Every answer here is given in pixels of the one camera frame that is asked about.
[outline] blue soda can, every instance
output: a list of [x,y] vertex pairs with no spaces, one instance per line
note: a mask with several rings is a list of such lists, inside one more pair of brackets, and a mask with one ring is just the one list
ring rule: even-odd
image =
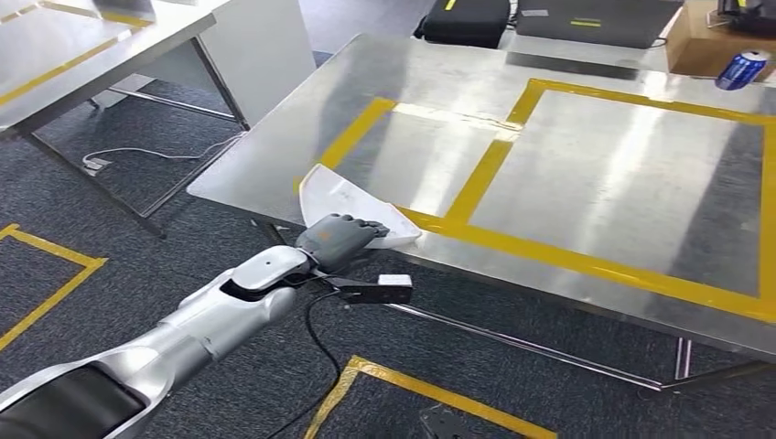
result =
[[765,69],[771,56],[763,50],[737,54],[722,70],[715,83],[722,90],[738,90],[752,82]]

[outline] black case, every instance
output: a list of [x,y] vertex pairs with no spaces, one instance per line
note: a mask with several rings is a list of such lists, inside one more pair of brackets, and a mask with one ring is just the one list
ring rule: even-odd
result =
[[510,15],[510,0],[436,0],[415,37],[462,46],[497,48]]

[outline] yellow tape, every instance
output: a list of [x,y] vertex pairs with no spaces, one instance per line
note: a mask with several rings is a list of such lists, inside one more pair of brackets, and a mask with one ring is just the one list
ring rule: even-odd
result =
[[537,80],[531,79],[528,81],[528,88],[532,86],[532,82],[537,86],[544,88],[545,90],[562,91],[565,93],[581,94],[589,96],[591,98],[599,98],[607,101],[632,103],[635,105],[645,105],[648,107],[660,108],[664,110],[670,110],[673,112],[687,112],[698,116],[716,117],[717,119],[726,119],[734,122],[751,123],[751,124],[768,124],[772,123],[776,118],[767,114],[752,114],[749,112],[736,112],[733,110],[727,110],[724,108],[707,107],[705,105],[696,105],[694,103],[687,102],[667,102],[656,101],[646,96],[639,94],[623,93],[621,91],[611,91],[597,89],[595,87],[588,87],[584,85],[569,84],[566,82],[559,82],[556,80]]
[[350,358],[348,365],[342,371],[342,376],[339,379],[337,386],[329,393],[329,396],[323,401],[318,412],[316,412],[316,415],[313,417],[313,421],[307,428],[304,439],[313,439],[315,437],[320,425],[323,424],[331,411],[342,401],[342,398],[348,392],[359,373],[365,373],[374,378],[390,382],[402,389],[413,391],[419,395],[423,395],[437,402],[442,402],[443,404],[463,412],[479,416],[486,421],[490,421],[527,437],[539,439],[556,437],[555,433],[546,430],[539,425],[512,416],[507,412],[496,410],[481,402],[476,402],[465,396],[453,393],[452,391],[446,391],[433,384],[418,380],[409,375],[404,375],[402,372],[388,369],[385,366],[372,363],[367,359],[362,359],[361,357],[354,355]]
[[121,14],[114,14],[112,12],[98,12],[91,11],[89,9],[82,9],[80,7],[61,5],[59,3],[43,1],[40,3],[47,9],[52,9],[60,12],[67,12],[68,14],[75,14],[77,16],[88,16],[91,18],[97,18],[106,21],[113,21],[115,23],[124,23],[132,27],[146,27],[151,24],[150,21],[142,20],[134,16],[123,16]]
[[544,89],[542,88],[541,83],[533,79],[528,80],[528,83],[525,84],[523,94],[521,94],[520,99],[514,103],[514,107],[512,107],[509,116],[507,116],[507,122],[525,125],[528,122],[531,113],[534,112],[539,100],[542,99],[542,94],[544,94]]
[[523,434],[532,438],[556,437],[555,433],[533,423],[529,423],[520,418],[514,417],[507,412],[496,410],[481,402],[474,401],[471,398],[458,395],[452,391],[446,391],[445,389],[437,387],[433,384],[418,380],[416,378],[410,377],[409,375],[404,375],[402,372],[398,372],[379,364],[372,363],[369,360],[353,356],[348,365],[367,375],[373,376],[374,378],[388,381],[393,385],[403,389],[407,389],[419,395],[431,398],[432,400],[442,402],[443,404],[454,407],[463,412],[479,416],[486,421],[500,425],[518,434]]
[[18,18],[20,16],[23,16],[24,14],[26,14],[28,12],[32,12],[32,11],[34,11],[36,9],[38,9],[38,4],[29,5],[27,7],[23,7],[21,9],[19,9],[18,11],[14,12],[14,13],[8,14],[7,16],[0,17],[0,25],[13,20],[14,18]]
[[600,23],[596,23],[595,21],[571,20],[571,21],[569,21],[569,24],[572,24],[574,26],[601,27],[601,24]]
[[374,98],[359,117],[331,143],[331,146],[320,158],[320,163],[329,169],[337,167],[345,155],[369,132],[372,126],[395,106],[396,102],[394,101]]
[[[467,181],[461,193],[454,200],[450,211],[444,219],[409,209],[403,209],[405,215],[425,230],[461,241],[468,241],[494,250],[535,259],[604,280],[633,286],[699,305],[714,307],[741,316],[748,316],[766,322],[776,322],[776,291],[774,291],[776,290],[776,273],[771,275],[773,267],[776,267],[776,248],[773,248],[773,243],[776,242],[776,228],[771,226],[771,224],[776,225],[776,195],[773,195],[776,194],[776,153],[774,153],[776,151],[776,128],[774,128],[776,127],[776,117],[768,114],[736,112],[687,102],[657,101],[645,96],[620,91],[603,90],[555,80],[534,78],[528,80],[523,94],[512,107],[507,117],[507,122],[515,125],[512,127],[514,131],[519,132],[525,126],[545,90],[579,94],[607,101],[644,105],[733,122],[765,125],[762,204],[760,208],[762,223],[760,227],[760,298],[466,225],[466,221],[470,218],[471,213],[480,203],[481,197],[487,191],[488,185],[498,173],[498,169],[505,156],[504,152],[506,151],[506,148],[503,147],[493,151],[489,149],[489,152],[492,152],[492,157],[489,157],[487,160],[483,156],[475,170],[476,175],[469,177],[469,181]],[[369,130],[370,124],[367,121],[370,119],[376,121],[377,118],[365,118],[364,114],[360,115],[346,130],[346,133],[343,133],[338,138],[337,145],[332,145],[324,153],[324,157],[330,162],[329,165],[327,163],[324,164],[329,167],[333,167],[331,164],[334,166],[338,164],[342,157],[361,138],[363,133]],[[355,139],[348,138],[346,134],[349,134],[350,137],[355,137]],[[763,304],[761,300],[764,298],[768,299],[768,303]]]
[[38,319],[50,311],[51,308],[56,306],[59,302],[62,301],[62,299],[67,297],[68,294],[70,294],[72,290],[74,290],[78,285],[85,281],[87,277],[91,276],[92,273],[94,273],[98,268],[102,267],[105,261],[107,261],[107,259],[94,260],[92,265],[87,266],[81,270],[80,273],[76,274],[75,277],[70,279],[59,290],[57,290],[54,295],[46,299],[46,301],[42,304],[38,305],[38,307],[29,313],[25,318],[23,318],[22,321],[14,325],[14,327],[12,327],[8,332],[3,334],[3,336],[0,337],[0,350],[3,350],[24,331],[31,327],[32,324],[37,322]]
[[345,369],[342,371],[342,374],[339,375],[339,381],[337,381],[337,385],[334,387],[334,389],[331,390],[331,392],[329,392],[329,396],[323,400],[323,402],[320,404],[320,408],[318,408],[315,416],[313,416],[313,420],[310,422],[310,426],[307,428],[304,439],[313,439],[315,435],[318,434],[320,426],[323,425],[324,421],[326,421],[326,418],[329,417],[329,413],[331,413],[331,411],[334,410],[338,404],[340,404],[340,401],[342,401],[342,398],[345,397],[345,393],[348,392],[350,386],[356,380],[356,376],[358,376],[358,374],[359,370],[353,368],[351,364],[348,363],[348,366],[345,367]]
[[70,70],[73,67],[78,66],[83,61],[85,61],[85,60],[87,60],[87,59],[97,55],[100,52],[103,52],[107,48],[109,48],[109,47],[115,45],[116,43],[118,43],[119,41],[121,41],[121,38],[119,38],[119,37],[111,38],[108,41],[105,41],[104,43],[102,43],[100,46],[97,46],[96,48],[93,48],[93,49],[83,53],[79,57],[71,59],[70,61],[68,61],[68,62],[66,62],[66,63],[64,63],[64,64],[62,64],[62,65],[60,65],[60,66],[58,66],[58,67],[56,67],[56,68],[54,68],[52,70],[49,70],[49,71],[47,71],[46,73],[44,73],[44,74],[42,74],[40,76],[38,76],[37,78],[31,80],[30,82],[28,82],[26,84],[23,84],[23,85],[17,87],[16,89],[13,89],[12,91],[6,93],[5,95],[0,96],[0,105],[3,105],[5,103],[7,103],[7,102],[10,102],[10,101],[18,98],[19,96],[27,93],[28,91],[34,89],[35,87],[37,87],[38,85],[46,82],[47,80],[50,80],[50,79],[54,78],[55,76],[59,75],[62,72]]
[[70,261],[70,262],[73,262],[73,263],[77,263],[78,265],[83,265],[84,267],[89,267],[89,266],[94,265],[94,261],[95,261],[94,258],[90,258],[89,256],[80,254],[78,252],[74,252],[71,249],[66,249],[65,247],[62,247],[61,245],[55,244],[55,243],[50,242],[50,241],[46,241],[46,240],[44,240],[42,238],[30,235],[28,233],[24,233],[23,231],[12,230],[11,232],[7,233],[7,235],[9,235],[12,238],[15,238],[15,239],[17,239],[19,241],[22,241],[22,242],[24,242],[27,245],[30,245],[30,246],[35,247],[37,249],[40,249],[43,252],[53,254],[54,256],[59,256],[60,258],[62,258],[64,260],[67,260],[67,261]]
[[776,308],[776,123],[762,130],[760,299]]
[[456,240],[471,242],[514,256],[533,259],[556,267],[588,274],[599,279],[625,284],[742,316],[766,322],[776,321],[776,312],[774,312],[776,310],[762,306],[762,303],[756,297],[686,281],[650,270],[630,267],[622,263],[560,249],[541,242],[516,238],[497,231],[452,222],[410,209],[399,209],[418,227]]
[[10,235],[11,233],[13,233],[18,228],[19,228],[18,224],[8,224],[2,230],[0,230],[0,240],[2,240],[4,237]]
[[[24,13],[27,13],[27,12],[29,12],[29,10],[33,10],[33,9],[39,7],[39,6],[45,7],[47,9],[52,9],[52,10],[60,11],[60,12],[67,12],[67,13],[70,13],[70,14],[76,14],[76,15],[79,15],[79,16],[89,16],[89,17],[92,17],[92,18],[99,18],[99,19],[104,19],[104,20],[113,21],[113,22],[117,22],[117,23],[127,24],[127,25],[130,25],[130,26],[133,26],[133,28],[127,30],[127,32],[129,32],[130,35],[133,35],[133,34],[137,33],[138,31],[142,30],[144,27],[146,27],[146,26],[151,24],[150,21],[141,20],[139,18],[135,18],[135,17],[132,17],[132,16],[122,16],[122,15],[113,14],[113,13],[100,14],[98,12],[90,11],[88,9],[81,9],[79,7],[74,7],[74,6],[69,6],[69,5],[60,5],[58,3],[52,3],[52,2],[49,2],[49,1],[44,1],[44,2],[41,2],[39,4],[28,6],[28,7],[24,8],[24,9],[21,9],[20,11],[16,12],[12,16],[18,16],[18,15],[20,15],[20,13],[22,11],[24,11]],[[3,23],[2,20],[5,20],[6,18],[13,19],[13,17],[11,17],[11,16],[3,17],[2,19],[0,19],[0,24]],[[58,66],[58,67],[56,67],[56,68],[54,68],[52,70],[47,71],[46,73],[38,76],[37,78],[35,78],[35,79],[25,83],[25,84],[20,85],[19,87],[11,90],[10,92],[6,93],[5,95],[0,96],[0,105],[3,105],[5,103],[7,103],[7,102],[10,102],[10,101],[18,98],[19,96],[21,96],[21,95],[27,93],[28,91],[34,89],[38,85],[46,82],[47,80],[51,80],[52,78],[56,77],[57,75],[60,75],[61,73],[65,72],[67,70],[70,70],[70,69],[78,66],[82,62],[90,59],[91,57],[94,57],[95,55],[98,55],[99,53],[105,51],[106,49],[110,48],[111,46],[114,46],[115,44],[117,44],[119,41],[122,41],[122,40],[124,40],[124,38],[122,36],[111,38],[108,41],[105,41],[101,45],[97,46],[96,48],[88,50],[85,53],[81,54],[80,56],[78,56],[78,57],[76,57],[74,59],[71,59],[70,61],[68,61],[68,62],[66,62],[66,63],[64,63],[64,64],[62,64],[62,65],[60,65],[60,66]]]
[[480,203],[485,192],[493,182],[493,178],[501,169],[504,160],[512,150],[512,142],[494,140],[490,143],[488,150],[482,155],[477,167],[469,176],[466,184],[463,186],[458,196],[453,201],[450,210],[447,211],[445,219],[466,224],[474,213],[474,210]]
[[37,322],[43,315],[56,306],[65,297],[70,294],[78,285],[92,275],[98,268],[102,267],[106,261],[106,258],[90,258],[73,250],[62,247],[50,241],[46,241],[37,236],[30,235],[19,231],[18,224],[9,224],[2,230],[0,230],[0,240],[6,236],[10,236],[18,241],[24,242],[27,245],[35,247],[43,252],[53,254],[67,261],[83,265],[83,270],[76,274],[66,284],[64,284],[54,295],[46,299],[42,304],[38,305],[31,313],[25,316],[19,323],[14,325],[8,332],[0,337],[0,350],[3,350],[12,341],[19,337],[24,331]]

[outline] gray carpet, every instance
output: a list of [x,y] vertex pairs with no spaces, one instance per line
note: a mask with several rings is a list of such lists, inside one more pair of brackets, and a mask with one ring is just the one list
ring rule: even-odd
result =
[[[213,109],[217,96],[156,81],[145,91]],[[97,112],[82,105],[41,130],[73,161],[106,147],[202,151],[236,132],[224,121],[125,100]],[[191,163],[117,153],[98,178],[136,206],[163,193]],[[109,262],[0,351],[0,388],[48,365],[88,356],[144,332],[212,276],[270,245],[250,221],[185,194],[155,221],[164,241],[139,229],[69,173],[23,142],[0,145],[0,228],[21,230]],[[69,279],[77,267],[24,244],[0,241],[0,330]],[[360,270],[410,273],[414,304],[658,379],[672,375],[674,339],[518,294],[430,271],[385,255]],[[647,395],[628,384],[381,306],[321,304],[315,324],[344,363],[358,355],[563,434],[740,437],[776,433],[776,374],[682,394]],[[694,370],[745,359],[698,346]],[[145,437],[261,438],[325,389],[329,365],[297,312],[214,365],[176,395]],[[423,437],[418,412],[433,402],[360,377],[319,437]],[[458,412],[477,434],[498,427]],[[309,417],[286,437],[300,437]]]

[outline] metal frame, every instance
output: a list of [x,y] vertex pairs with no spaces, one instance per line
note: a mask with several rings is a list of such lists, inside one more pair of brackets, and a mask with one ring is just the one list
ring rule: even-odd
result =
[[[150,102],[156,102],[156,103],[172,106],[175,108],[179,108],[181,110],[186,110],[189,112],[194,112],[194,113],[206,115],[209,117],[215,117],[225,121],[234,122],[239,124],[243,130],[249,130],[250,125],[246,121],[243,113],[240,111],[239,106],[237,105],[236,101],[234,100],[234,97],[232,96],[229,89],[227,88],[226,83],[223,81],[223,78],[219,74],[216,67],[212,64],[212,60],[208,55],[207,51],[200,44],[199,37],[194,37],[190,41],[194,46],[194,48],[196,49],[196,52],[199,55],[199,59],[202,61],[202,64],[205,67],[205,70],[208,72],[213,83],[216,85],[216,88],[218,89],[219,94],[224,99],[224,101],[226,102],[230,110],[232,111],[232,114],[227,114],[224,112],[216,112],[210,109],[198,107],[196,105],[190,105],[183,102],[172,101],[170,99],[160,98],[157,96],[153,96],[146,93],[140,93],[136,91],[125,91],[121,89],[116,89],[114,87],[109,87],[107,90],[121,93],[126,96],[131,96],[138,99],[143,99]],[[73,164],[56,147],[54,147],[52,144],[43,140],[39,135],[35,134],[34,131],[29,131],[29,132],[21,131],[19,134],[21,135],[22,138],[27,140],[31,145],[35,146],[42,153],[51,157],[54,161],[58,162],[63,167],[68,168],[69,171],[74,172],[75,175],[81,177],[84,181],[87,182],[87,184],[94,187],[94,189],[97,192],[99,192],[103,197],[105,197],[108,201],[114,204],[117,208],[121,209],[130,218],[136,221],[141,227],[148,230],[158,238],[162,238],[162,239],[166,237],[166,234],[162,229],[160,229],[157,225],[151,222],[149,218],[154,213],[156,213],[159,209],[161,209],[165,204],[167,204],[167,202],[170,201],[174,196],[176,196],[178,192],[180,192],[195,178],[197,178],[199,174],[201,174],[202,172],[205,171],[205,169],[210,167],[210,165],[212,165],[216,160],[218,160],[232,146],[232,144],[227,144],[221,149],[219,149],[214,155],[212,155],[210,158],[200,163],[197,167],[195,167],[188,174],[186,174],[185,177],[180,179],[172,188],[170,188],[167,192],[165,192],[164,195],[162,195],[161,197],[157,198],[154,202],[152,202],[150,206],[143,209],[142,211],[138,211],[132,206],[130,206],[129,204],[127,204],[121,198],[118,198],[107,187],[103,186],[93,176],[88,174],[86,170],[83,169],[82,166]]]
[[[253,218],[251,223],[258,227],[273,243],[277,245],[287,245],[283,236],[278,233],[277,227],[271,222]],[[679,337],[676,342],[676,360],[674,364],[674,379],[666,382],[645,378],[640,375],[627,372],[622,369],[612,368],[605,364],[576,357],[571,354],[567,354],[560,350],[548,348],[538,343],[533,343],[522,338],[509,336],[500,332],[491,331],[483,327],[477,327],[454,318],[442,316],[440,314],[425,311],[420,308],[416,308],[410,305],[398,305],[398,304],[386,304],[389,308],[395,309],[403,313],[407,313],[411,316],[422,317],[434,322],[442,323],[450,327],[464,330],[470,334],[476,334],[479,336],[487,337],[491,340],[495,340],[506,345],[527,350],[534,354],[543,355],[550,359],[561,361],[565,364],[576,366],[591,372],[596,372],[607,377],[611,377],[617,380],[625,381],[630,384],[635,384],[641,388],[649,389],[657,392],[671,391],[679,393],[680,390],[694,387],[700,384],[707,384],[710,382],[717,382],[721,380],[727,380],[731,378],[741,377],[752,373],[776,369],[776,364],[769,363],[767,361],[749,361],[747,363],[739,364],[736,366],[730,366],[723,369],[712,370],[709,372],[699,373],[696,375],[690,374],[690,364],[692,357],[692,340]]]

